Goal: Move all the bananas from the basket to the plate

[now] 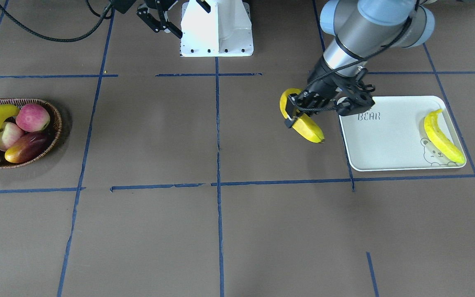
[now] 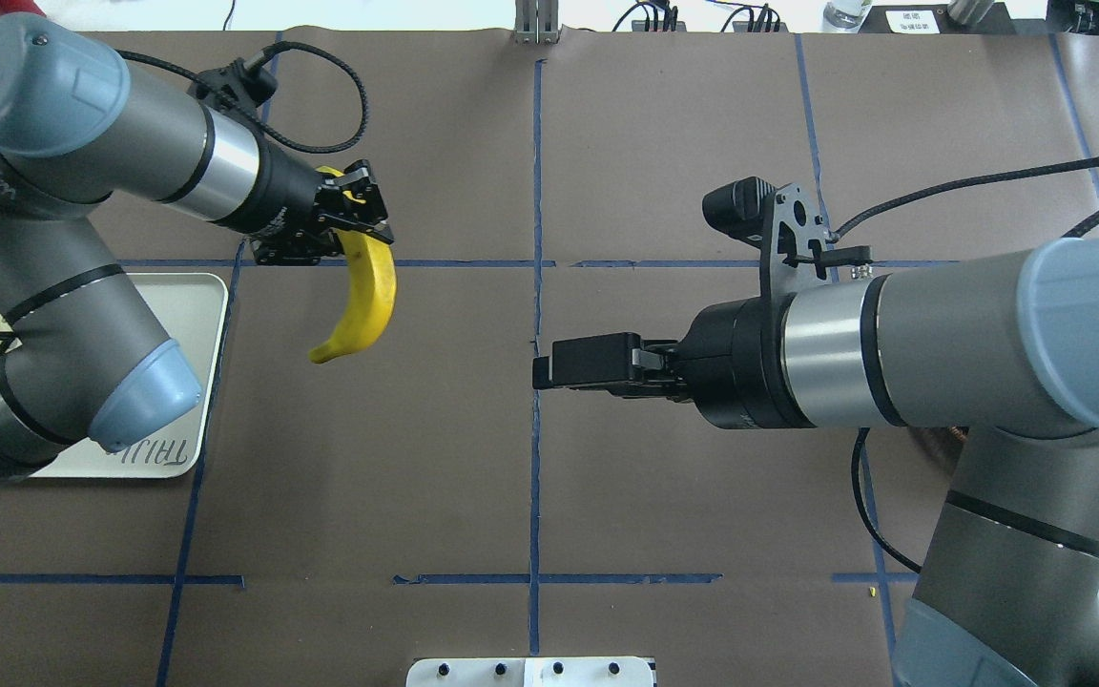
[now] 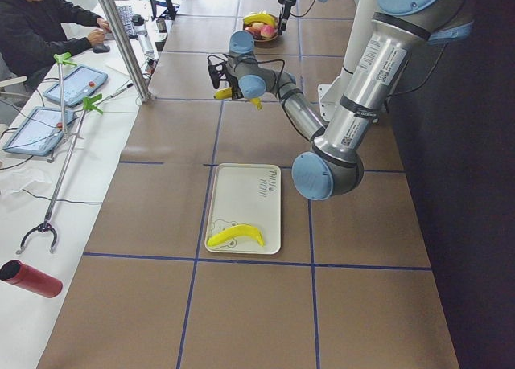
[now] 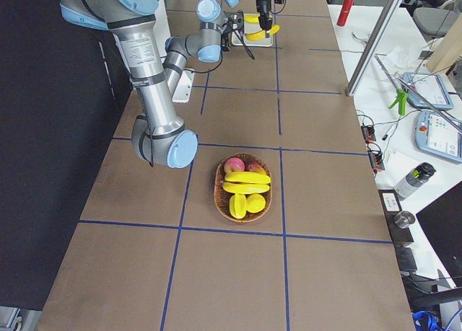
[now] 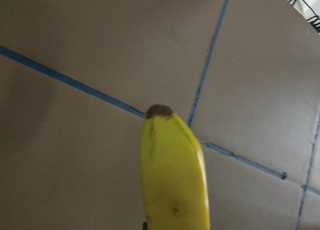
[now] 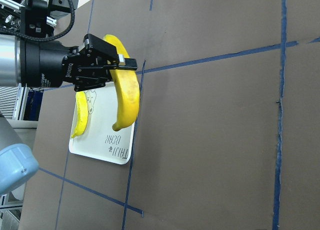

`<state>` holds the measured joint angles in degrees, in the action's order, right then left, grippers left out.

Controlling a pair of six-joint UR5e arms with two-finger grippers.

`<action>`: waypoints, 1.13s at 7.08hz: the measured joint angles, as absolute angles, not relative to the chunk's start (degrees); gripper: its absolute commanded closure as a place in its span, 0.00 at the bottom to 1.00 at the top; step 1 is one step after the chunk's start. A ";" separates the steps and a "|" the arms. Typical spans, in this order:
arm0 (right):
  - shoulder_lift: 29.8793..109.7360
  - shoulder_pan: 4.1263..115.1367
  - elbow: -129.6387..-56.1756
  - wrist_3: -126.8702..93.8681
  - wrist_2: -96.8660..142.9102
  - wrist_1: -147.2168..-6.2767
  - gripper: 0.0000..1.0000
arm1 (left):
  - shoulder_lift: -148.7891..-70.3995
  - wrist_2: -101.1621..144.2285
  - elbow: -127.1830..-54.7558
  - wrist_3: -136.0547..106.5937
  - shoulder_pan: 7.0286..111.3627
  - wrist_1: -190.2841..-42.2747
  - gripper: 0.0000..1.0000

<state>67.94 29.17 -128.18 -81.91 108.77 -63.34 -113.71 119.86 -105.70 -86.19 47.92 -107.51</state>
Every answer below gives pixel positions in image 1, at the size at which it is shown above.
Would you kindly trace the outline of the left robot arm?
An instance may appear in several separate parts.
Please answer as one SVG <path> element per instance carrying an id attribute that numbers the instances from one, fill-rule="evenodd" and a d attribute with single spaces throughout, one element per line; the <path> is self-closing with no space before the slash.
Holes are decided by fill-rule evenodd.
<path id="1" fill-rule="evenodd" d="M 363 83 L 368 60 L 391 47 L 419 46 L 435 28 L 433 13 L 418 0 L 330 0 L 319 21 L 333 40 L 315 64 L 307 86 L 281 96 L 288 128 L 322 111 L 339 116 L 369 111 L 374 87 Z"/>

